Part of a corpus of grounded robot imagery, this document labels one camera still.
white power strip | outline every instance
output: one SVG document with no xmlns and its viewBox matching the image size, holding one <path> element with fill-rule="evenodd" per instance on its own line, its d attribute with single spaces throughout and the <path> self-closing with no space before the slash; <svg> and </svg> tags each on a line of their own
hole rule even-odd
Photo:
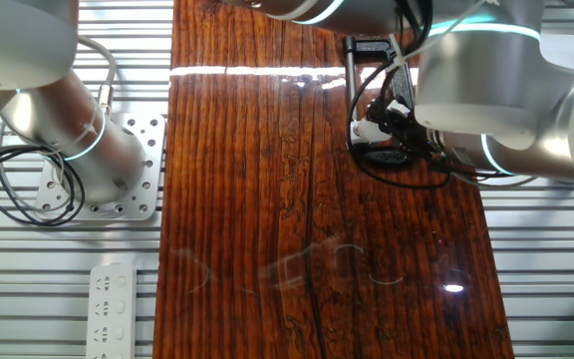
<svg viewBox="0 0 574 359">
<path fill-rule="evenodd" d="M 134 359 L 137 269 L 97 266 L 90 273 L 86 359 Z"/>
</svg>

wooden board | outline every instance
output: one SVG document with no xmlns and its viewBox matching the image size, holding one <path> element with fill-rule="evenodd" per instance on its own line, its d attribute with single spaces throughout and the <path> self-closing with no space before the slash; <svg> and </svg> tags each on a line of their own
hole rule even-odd
<svg viewBox="0 0 574 359">
<path fill-rule="evenodd" d="M 341 38 L 174 14 L 153 357 L 512 357 L 478 191 L 352 164 Z"/>
</svg>

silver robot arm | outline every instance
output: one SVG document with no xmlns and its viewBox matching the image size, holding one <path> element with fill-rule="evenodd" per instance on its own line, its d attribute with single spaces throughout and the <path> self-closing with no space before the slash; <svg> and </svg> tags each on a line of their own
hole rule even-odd
<svg viewBox="0 0 574 359">
<path fill-rule="evenodd" d="M 395 1 L 227 2 L 345 34 L 399 30 Z M 434 1 L 431 35 L 444 32 L 475 2 Z M 481 6 L 422 54 L 418 122 L 440 148 L 468 166 L 574 181 L 574 71 L 541 55 L 544 0 L 499 3 Z M 410 5 L 418 11 L 416 1 Z"/>
</svg>

wire bundle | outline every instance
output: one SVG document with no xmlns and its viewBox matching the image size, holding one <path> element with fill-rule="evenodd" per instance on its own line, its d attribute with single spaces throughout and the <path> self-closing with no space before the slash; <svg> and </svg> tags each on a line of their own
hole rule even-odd
<svg viewBox="0 0 574 359">
<path fill-rule="evenodd" d="M 46 156 L 46 158 L 52 163 L 52 165 L 60 172 L 63 173 L 63 178 L 66 181 L 64 183 L 64 187 L 67 188 L 69 191 L 69 197 L 66 199 L 64 204 L 58 206 L 57 208 L 35 208 L 29 206 L 27 202 L 21 199 L 17 193 L 10 187 L 10 182 L 8 181 L 5 172 L 3 170 L 2 164 L 17 158 L 21 155 L 31 154 L 31 153 L 42 153 Z M 70 221 L 72 221 L 81 211 L 83 208 L 86 194 L 84 189 L 84 184 L 81 181 L 81 178 L 75 170 L 72 168 L 70 164 L 64 162 L 58 154 L 54 154 L 54 151 L 42 147 L 42 146 L 33 146 L 33 145 L 24 145 L 24 146 L 8 146 L 8 147 L 0 147 L 0 181 L 6 194 L 14 204 L 15 208 L 23 214 L 23 217 L 19 217 L 13 214 L 8 208 L 4 207 L 0 203 L 0 211 L 4 213 L 9 218 L 18 221 L 24 224 L 30 225 L 37 225 L 37 226 L 45 226 L 45 227 L 54 227 L 64 225 Z M 75 196 L 76 196 L 76 188 L 79 188 L 79 192 L 81 194 L 81 200 L 79 205 L 75 207 Z M 56 216 L 55 218 L 51 219 L 40 219 L 33 215 L 31 215 L 31 211 L 41 211 L 41 212 L 48 212 L 54 211 L 57 209 L 63 208 L 63 212 Z"/>
<path fill-rule="evenodd" d="M 479 7 L 481 7 L 483 4 L 485 4 L 487 2 L 495 3 L 494 1 L 489 1 L 489 0 L 480 0 L 480 1 L 476 2 L 475 5 L 472 6 L 470 9 L 468 9 L 467 11 L 465 11 L 460 16 L 460 18 L 457 21 L 455 21 L 449 27 L 448 30 L 446 30 L 442 35 L 438 36 L 435 40 L 426 44 L 427 39 L 429 37 L 429 33 L 431 31 L 431 25 L 432 25 L 432 13 L 433 13 L 432 1 L 431 0 L 422 0 L 419 2 L 421 12 L 422 12 L 422 20 L 424 22 L 424 26 L 421 28 L 421 26 L 420 26 L 421 21 L 415 16 L 415 14 L 414 14 L 413 10 L 411 9 L 411 6 L 407 2 L 407 0 L 398 0 L 399 12 L 400 12 L 399 18 L 400 18 L 400 24 L 401 24 L 400 25 L 400 27 L 401 27 L 401 34 L 400 34 L 401 41 L 403 38 L 402 32 L 403 32 L 403 26 L 404 26 L 405 20 L 407 21 L 407 23 L 409 23 L 411 31 L 414 33 L 414 40 L 410 43 L 410 45 L 408 47 L 405 47 L 403 49 L 403 47 L 396 40 L 395 36 L 392 35 L 390 37 L 392 44 L 394 45 L 394 48 L 396 49 L 396 52 L 397 52 L 396 56 L 393 59 L 390 59 L 387 63 L 384 63 L 381 66 L 379 66 L 376 69 L 376 71 L 371 76 L 369 76 L 365 80 L 365 82 L 361 85 L 361 87 L 358 89 L 358 91 L 356 93 L 356 96 L 354 97 L 354 99 L 352 99 L 350 109 L 349 109 L 349 116 L 347 119 L 347 129 L 346 129 L 347 147 L 349 149 L 350 154 L 352 155 L 354 163 L 356 164 L 358 169 L 360 171 L 362 171 L 364 174 L 366 174 L 367 176 L 369 176 L 370 178 L 372 178 L 374 180 L 378 180 L 378 181 L 383 182 L 385 184 L 400 187 L 400 188 L 406 188 L 406 189 L 437 189 L 437 188 L 441 188 L 441 187 L 449 184 L 454 175 L 458 176 L 459 178 L 467 179 L 469 181 L 474 181 L 474 178 L 480 178 L 480 177 L 488 178 L 488 179 L 509 177 L 509 176 L 504 175 L 504 174 L 480 174 L 478 172 L 465 171 L 461 168 L 450 165 L 448 163 L 447 159 L 442 158 L 442 159 L 436 160 L 434 157 L 434 154 L 431 154 L 427 151 L 419 150 L 413 144 L 406 141 L 406 137 L 404 136 L 403 132 L 399 131 L 396 128 L 395 124 L 393 124 L 393 122 L 391 122 L 389 120 L 389 116 L 387 114 L 387 106 L 384 105 L 386 95 L 387 95 L 387 90 L 389 89 L 389 86 L 390 86 L 391 82 L 393 81 L 394 76 L 396 75 L 397 71 L 402 66 L 404 66 L 406 64 L 407 60 L 411 57 L 414 57 L 414 56 L 420 54 L 421 52 L 429 49 L 430 47 L 432 47 L 433 45 L 438 43 L 445 35 L 450 33 L 455 27 L 457 27 L 457 25 L 459 25 L 468 16 L 470 16 Z M 358 102 L 360 101 L 360 98 L 364 94 L 367 87 L 378 77 L 378 75 L 380 75 L 381 73 L 383 73 L 384 71 L 386 71 L 388 69 L 390 69 L 389 73 L 387 74 L 387 77 L 385 79 L 385 82 L 383 84 L 381 92 L 377 98 L 377 102 L 379 103 L 380 109 L 382 110 L 382 113 L 381 113 L 382 119 L 387 122 L 388 129 L 391 130 L 392 135 L 394 137 L 396 137 L 402 143 L 403 147 L 407 151 L 411 152 L 414 156 L 419 157 L 420 159 L 429 163 L 430 169 L 432 171 L 445 175 L 445 178 L 439 183 L 419 185 L 419 184 L 412 184 L 412 183 L 395 182 L 395 181 L 391 181 L 388 179 L 384 179 L 384 178 L 376 175 L 375 173 L 371 172 L 364 165 L 363 160 L 361 159 L 360 155 L 357 153 L 356 148 L 352 143 L 352 139 L 351 139 L 351 131 L 352 131 L 351 125 L 353 122 L 352 114 L 355 112 L 356 107 L 358 106 Z"/>
</svg>

bolt hole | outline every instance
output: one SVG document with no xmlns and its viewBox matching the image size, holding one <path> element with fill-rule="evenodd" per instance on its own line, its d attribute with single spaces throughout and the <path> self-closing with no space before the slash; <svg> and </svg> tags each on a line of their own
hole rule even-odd
<svg viewBox="0 0 574 359">
<path fill-rule="evenodd" d="M 122 179 L 113 179 L 113 183 L 120 190 L 128 190 L 128 184 Z"/>
</svg>

